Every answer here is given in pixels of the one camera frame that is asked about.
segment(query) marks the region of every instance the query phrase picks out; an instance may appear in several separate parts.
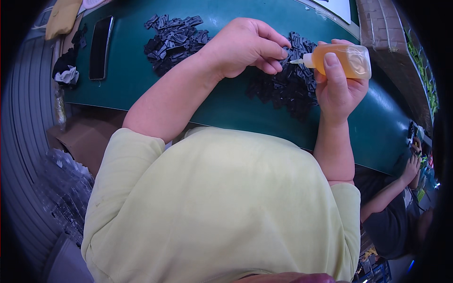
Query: hand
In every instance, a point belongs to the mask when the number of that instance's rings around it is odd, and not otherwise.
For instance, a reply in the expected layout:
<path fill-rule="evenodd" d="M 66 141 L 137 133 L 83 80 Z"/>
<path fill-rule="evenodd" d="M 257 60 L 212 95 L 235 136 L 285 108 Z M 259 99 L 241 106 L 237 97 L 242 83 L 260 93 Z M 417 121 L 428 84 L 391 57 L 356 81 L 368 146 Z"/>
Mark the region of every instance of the hand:
<path fill-rule="evenodd" d="M 291 48 L 289 41 L 263 21 L 236 18 L 228 23 L 198 53 L 208 60 L 221 78 L 236 77 L 247 66 L 257 66 L 268 74 L 282 71 L 278 60 Z"/>
<path fill-rule="evenodd" d="M 422 150 L 422 142 L 420 141 L 419 138 L 417 137 L 414 137 L 412 139 L 412 144 L 411 144 L 411 147 L 414 149 L 414 151 L 418 154 L 421 150 Z"/>
<path fill-rule="evenodd" d="M 417 175 L 420 164 L 422 162 L 422 158 L 417 158 L 415 155 L 412 155 L 406 163 L 406 168 L 404 168 L 403 175 L 401 175 L 400 179 L 403 183 L 407 186 L 410 182 L 415 178 Z"/>
<path fill-rule="evenodd" d="M 339 39 L 332 39 L 332 43 L 353 44 Z M 341 125 L 365 97 L 368 80 L 346 79 L 341 63 L 334 53 L 327 53 L 324 56 L 324 69 L 326 75 L 314 71 L 317 82 L 316 98 L 326 122 Z"/>

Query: yellow bag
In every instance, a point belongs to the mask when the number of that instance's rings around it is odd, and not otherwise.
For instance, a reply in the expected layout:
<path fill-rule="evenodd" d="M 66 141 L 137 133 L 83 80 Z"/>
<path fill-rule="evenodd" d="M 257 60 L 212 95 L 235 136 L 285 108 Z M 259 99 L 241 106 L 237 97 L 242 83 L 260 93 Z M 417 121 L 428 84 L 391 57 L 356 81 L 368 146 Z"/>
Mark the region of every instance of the yellow bag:
<path fill-rule="evenodd" d="M 72 30 L 82 0 L 57 0 L 50 13 L 46 26 L 46 40 Z"/>

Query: orange liquid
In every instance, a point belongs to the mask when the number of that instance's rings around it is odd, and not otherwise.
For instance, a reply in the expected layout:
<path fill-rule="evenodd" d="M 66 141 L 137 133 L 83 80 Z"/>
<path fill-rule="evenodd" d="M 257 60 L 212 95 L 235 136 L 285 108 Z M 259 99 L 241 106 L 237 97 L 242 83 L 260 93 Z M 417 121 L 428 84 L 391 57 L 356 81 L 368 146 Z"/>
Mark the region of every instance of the orange liquid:
<path fill-rule="evenodd" d="M 312 62 L 315 68 L 323 75 L 324 55 L 335 53 L 340 61 L 347 78 L 370 79 L 371 65 L 368 50 L 361 45 L 351 44 L 323 44 L 313 50 Z"/>

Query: fingernail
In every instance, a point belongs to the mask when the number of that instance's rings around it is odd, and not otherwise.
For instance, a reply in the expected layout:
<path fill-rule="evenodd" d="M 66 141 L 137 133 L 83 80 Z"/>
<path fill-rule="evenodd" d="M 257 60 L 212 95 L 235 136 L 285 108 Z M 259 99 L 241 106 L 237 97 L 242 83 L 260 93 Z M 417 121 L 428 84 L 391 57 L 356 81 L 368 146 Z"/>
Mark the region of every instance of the fingernail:
<path fill-rule="evenodd" d="M 335 53 L 329 52 L 324 55 L 324 59 L 326 59 L 326 63 L 328 66 L 333 67 L 340 63 Z"/>

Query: oil bottle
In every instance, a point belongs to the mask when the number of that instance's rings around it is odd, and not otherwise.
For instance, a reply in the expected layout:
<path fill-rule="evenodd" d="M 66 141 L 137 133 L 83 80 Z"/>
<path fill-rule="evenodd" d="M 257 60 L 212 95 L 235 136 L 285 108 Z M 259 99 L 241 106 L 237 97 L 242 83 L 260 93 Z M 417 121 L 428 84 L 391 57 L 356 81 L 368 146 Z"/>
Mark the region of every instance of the oil bottle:
<path fill-rule="evenodd" d="M 307 68 L 316 68 L 321 74 L 325 75 L 324 55 L 329 52 L 337 55 L 347 78 L 371 78 L 370 55 L 368 49 L 361 45 L 342 43 L 318 45 L 313 53 L 306 53 L 302 59 L 292 60 L 290 63 L 303 63 Z"/>

